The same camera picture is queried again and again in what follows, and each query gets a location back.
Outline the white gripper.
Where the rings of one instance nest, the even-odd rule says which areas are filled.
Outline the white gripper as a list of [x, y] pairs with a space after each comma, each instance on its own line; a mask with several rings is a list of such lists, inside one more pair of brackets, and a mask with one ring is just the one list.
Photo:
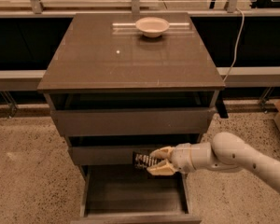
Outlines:
[[190, 143], [180, 144], [176, 147], [162, 147], [152, 151], [149, 156], [164, 160], [147, 168], [151, 175], [174, 175], [177, 171], [181, 174], [188, 174], [195, 171], [191, 159]]

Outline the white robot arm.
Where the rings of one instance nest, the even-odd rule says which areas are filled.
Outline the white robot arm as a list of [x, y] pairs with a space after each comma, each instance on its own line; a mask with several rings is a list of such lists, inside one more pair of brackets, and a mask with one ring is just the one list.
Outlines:
[[218, 172], [246, 169], [280, 194], [280, 161], [255, 150], [232, 133], [217, 133], [211, 142], [162, 147], [151, 152], [150, 157], [161, 159], [147, 168], [152, 175], [185, 175], [199, 169]]

